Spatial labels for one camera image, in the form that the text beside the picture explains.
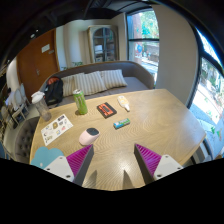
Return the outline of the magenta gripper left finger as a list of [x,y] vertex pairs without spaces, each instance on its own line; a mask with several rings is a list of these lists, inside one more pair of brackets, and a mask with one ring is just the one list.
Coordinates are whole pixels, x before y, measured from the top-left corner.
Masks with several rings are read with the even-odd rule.
[[92,145],[85,146],[69,156],[59,156],[45,171],[81,186],[94,155]]

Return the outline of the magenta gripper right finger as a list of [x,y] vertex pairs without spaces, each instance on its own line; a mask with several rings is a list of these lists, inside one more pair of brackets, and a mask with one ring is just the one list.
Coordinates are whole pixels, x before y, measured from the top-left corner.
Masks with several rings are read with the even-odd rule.
[[159,155],[139,144],[134,145],[134,155],[145,184],[164,178],[182,169],[182,166],[170,155]]

